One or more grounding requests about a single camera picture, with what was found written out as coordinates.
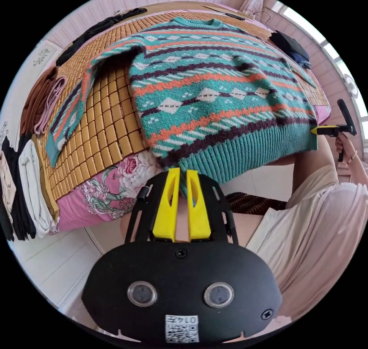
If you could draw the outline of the person's right hand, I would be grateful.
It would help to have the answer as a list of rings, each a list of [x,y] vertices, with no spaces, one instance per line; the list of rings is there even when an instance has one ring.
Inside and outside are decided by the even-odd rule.
[[[335,148],[339,156],[342,155],[342,162],[346,165],[350,165],[350,163],[357,158],[355,147],[344,133],[339,133],[336,137]]]

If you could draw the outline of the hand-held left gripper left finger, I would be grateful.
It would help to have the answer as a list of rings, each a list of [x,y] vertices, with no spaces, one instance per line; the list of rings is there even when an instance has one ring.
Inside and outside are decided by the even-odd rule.
[[[155,239],[175,241],[179,183],[180,169],[169,169],[152,230]]]

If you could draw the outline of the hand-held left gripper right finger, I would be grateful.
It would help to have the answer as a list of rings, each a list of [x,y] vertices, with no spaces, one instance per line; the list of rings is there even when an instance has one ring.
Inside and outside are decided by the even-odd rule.
[[[186,183],[189,239],[209,239],[211,235],[210,222],[198,172],[188,170]]]

